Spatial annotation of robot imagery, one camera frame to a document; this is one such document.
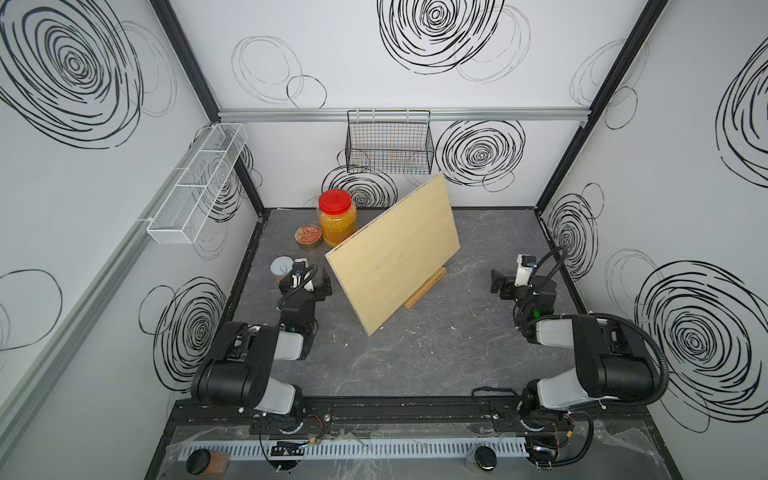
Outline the small wooden easel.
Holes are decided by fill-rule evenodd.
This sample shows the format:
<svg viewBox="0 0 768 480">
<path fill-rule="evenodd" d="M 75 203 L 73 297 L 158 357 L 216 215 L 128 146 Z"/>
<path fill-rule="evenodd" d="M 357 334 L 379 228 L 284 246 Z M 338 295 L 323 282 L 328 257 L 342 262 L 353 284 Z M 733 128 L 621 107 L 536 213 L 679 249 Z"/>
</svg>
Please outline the small wooden easel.
<svg viewBox="0 0 768 480">
<path fill-rule="evenodd" d="M 433 275 L 431 275 L 403 304 L 407 311 L 411 311 L 414 306 L 446 275 L 447 268 L 441 266 Z"/>
</svg>

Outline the light plywood canvas board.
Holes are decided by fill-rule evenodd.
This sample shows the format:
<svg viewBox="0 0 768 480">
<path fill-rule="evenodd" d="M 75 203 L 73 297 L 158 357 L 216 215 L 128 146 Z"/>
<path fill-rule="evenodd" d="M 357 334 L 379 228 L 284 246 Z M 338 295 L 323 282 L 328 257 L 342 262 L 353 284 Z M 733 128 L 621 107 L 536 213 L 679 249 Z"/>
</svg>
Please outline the light plywood canvas board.
<svg viewBox="0 0 768 480">
<path fill-rule="evenodd" d="M 371 336 L 459 249 L 447 182 L 437 174 L 325 258 Z"/>
</svg>

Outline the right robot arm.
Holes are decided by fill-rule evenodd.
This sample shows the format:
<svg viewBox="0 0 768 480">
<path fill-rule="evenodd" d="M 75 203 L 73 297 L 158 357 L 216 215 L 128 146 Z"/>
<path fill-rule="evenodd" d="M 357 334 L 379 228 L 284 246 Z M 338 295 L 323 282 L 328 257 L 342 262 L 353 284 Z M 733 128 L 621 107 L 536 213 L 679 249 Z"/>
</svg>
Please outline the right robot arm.
<svg viewBox="0 0 768 480">
<path fill-rule="evenodd" d="M 657 341 L 634 321 L 606 313 L 556 314 L 556 282 L 526 269 L 513 276 L 493 269 L 490 291 L 515 303 L 514 326 L 529 343 L 573 352 L 572 368 L 526 385 L 523 415 L 644 406 L 666 393 L 669 363 Z"/>
</svg>

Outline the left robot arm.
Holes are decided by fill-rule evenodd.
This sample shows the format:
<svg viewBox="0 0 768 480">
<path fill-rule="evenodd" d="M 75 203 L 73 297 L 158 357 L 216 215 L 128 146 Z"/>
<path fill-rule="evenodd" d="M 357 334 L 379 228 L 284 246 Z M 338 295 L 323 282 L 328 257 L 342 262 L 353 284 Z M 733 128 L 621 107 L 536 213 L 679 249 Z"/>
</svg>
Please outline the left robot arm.
<svg viewBox="0 0 768 480">
<path fill-rule="evenodd" d="M 316 304 L 332 295 L 332 285 L 325 269 L 299 259 L 279 288 L 276 324 L 228 321 L 219 328 L 193 376 L 193 400 L 285 417 L 300 414 L 301 388 L 273 378 L 272 368 L 277 361 L 308 357 L 319 330 Z"/>
</svg>

